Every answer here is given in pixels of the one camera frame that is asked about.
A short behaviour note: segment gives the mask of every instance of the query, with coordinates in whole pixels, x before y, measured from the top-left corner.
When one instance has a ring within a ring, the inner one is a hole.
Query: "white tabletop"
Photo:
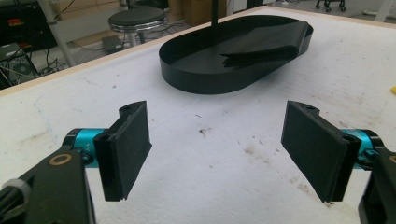
[[[162,40],[0,91],[0,183],[59,148],[74,128],[107,128],[118,109],[148,102],[153,145],[127,201],[104,201],[87,170],[98,223],[360,223],[368,172],[343,202],[324,204],[280,143],[288,100],[338,128],[375,131],[390,150],[396,26],[261,7],[314,27],[308,52],[241,91],[198,95],[162,78]]]

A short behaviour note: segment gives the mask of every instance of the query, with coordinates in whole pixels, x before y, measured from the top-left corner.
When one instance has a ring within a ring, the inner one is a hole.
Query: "vertical rod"
[[[219,0],[212,0],[212,42],[218,39]]]

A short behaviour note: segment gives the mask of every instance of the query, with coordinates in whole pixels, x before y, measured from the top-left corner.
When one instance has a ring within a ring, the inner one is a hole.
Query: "metal leg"
[[[136,46],[136,40],[134,39],[136,33],[127,33],[126,35],[128,36],[129,48]]]
[[[396,0],[384,0],[381,4],[381,7],[379,8],[378,14],[375,16],[374,21],[385,21],[394,2],[396,2]]]
[[[52,31],[53,36],[55,37],[56,43],[61,48],[67,64],[69,65],[69,67],[75,66],[76,63],[72,57],[72,54],[71,54],[69,48],[67,47],[66,42],[64,41],[64,38],[62,37],[61,33],[59,32],[58,24],[57,24],[56,20],[53,19],[52,9],[50,8],[50,1],[49,0],[38,0],[38,4],[41,6],[41,9],[43,10],[44,15],[46,16],[47,24],[49,25],[49,28]]]
[[[146,43],[145,34],[139,33],[140,44]]]

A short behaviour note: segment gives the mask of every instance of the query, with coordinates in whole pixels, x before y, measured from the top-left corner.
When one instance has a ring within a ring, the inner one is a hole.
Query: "black oval tray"
[[[291,59],[226,67],[223,64],[226,57],[220,54],[256,28],[296,21],[279,16],[246,16],[219,23],[216,32],[210,26],[177,36],[160,48],[163,78],[177,89],[199,94],[243,89]],[[309,25],[299,55],[307,51],[312,34]]]

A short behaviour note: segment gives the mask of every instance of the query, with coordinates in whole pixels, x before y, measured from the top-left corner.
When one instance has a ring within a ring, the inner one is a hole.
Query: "chair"
[[[320,8],[320,1],[317,1],[317,5],[316,8]],[[338,0],[338,1],[333,1],[333,0],[325,0],[323,6],[326,7],[326,12],[331,12],[332,9],[330,8],[330,3],[331,2],[340,2],[340,4],[338,5],[341,9],[341,11],[345,12],[347,10],[346,8],[346,1],[345,0]]]
[[[156,7],[136,7],[118,12],[108,19],[110,29],[128,35],[130,46],[135,46],[133,33],[138,33],[140,43],[146,43],[144,32],[166,24],[166,13]]]

